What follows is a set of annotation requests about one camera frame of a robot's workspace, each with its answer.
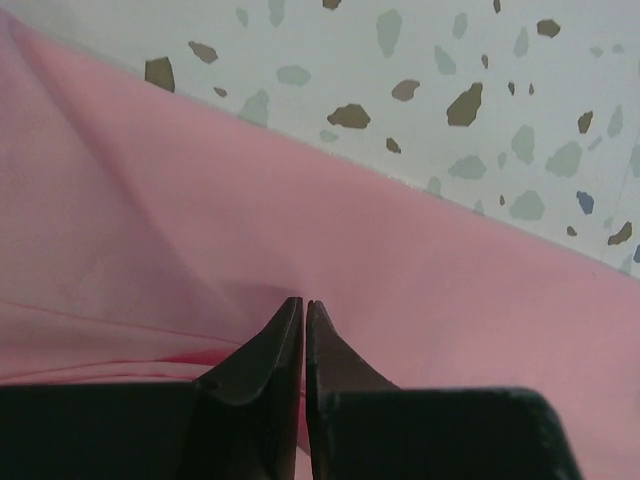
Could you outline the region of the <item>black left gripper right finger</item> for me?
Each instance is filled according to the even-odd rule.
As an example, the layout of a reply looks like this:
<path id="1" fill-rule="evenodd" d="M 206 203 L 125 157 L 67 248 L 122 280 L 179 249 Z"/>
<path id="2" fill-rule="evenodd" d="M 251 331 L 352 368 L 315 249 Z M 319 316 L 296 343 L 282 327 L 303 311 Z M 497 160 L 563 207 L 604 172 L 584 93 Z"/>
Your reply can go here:
<path id="1" fill-rule="evenodd" d="M 306 422 L 316 479 L 574 480 L 559 416 L 525 388 L 401 389 L 306 315 Z"/>

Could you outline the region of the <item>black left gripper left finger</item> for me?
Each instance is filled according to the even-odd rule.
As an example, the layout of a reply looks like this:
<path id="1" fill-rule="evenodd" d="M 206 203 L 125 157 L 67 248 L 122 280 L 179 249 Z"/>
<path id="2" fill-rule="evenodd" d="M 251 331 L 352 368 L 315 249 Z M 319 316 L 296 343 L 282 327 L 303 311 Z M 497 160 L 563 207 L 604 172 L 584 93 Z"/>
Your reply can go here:
<path id="1" fill-rule="evenodd" d="M 7 386 L 5 479 L 290 479 L 303 303 L 190 382 Z"/>

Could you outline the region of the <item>pink t shirt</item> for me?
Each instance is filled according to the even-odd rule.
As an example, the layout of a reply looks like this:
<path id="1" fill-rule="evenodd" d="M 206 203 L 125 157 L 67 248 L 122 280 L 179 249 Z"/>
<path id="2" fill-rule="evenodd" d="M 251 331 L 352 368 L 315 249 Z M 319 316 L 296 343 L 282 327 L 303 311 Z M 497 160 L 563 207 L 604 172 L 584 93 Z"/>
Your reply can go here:
<path id="1" fill-rule="evenodd" d="M 187 380 L 289 296 L 410 387 L 514 384 L 639 475 L 639 287 L 1 15 L 1 381 Z"/>

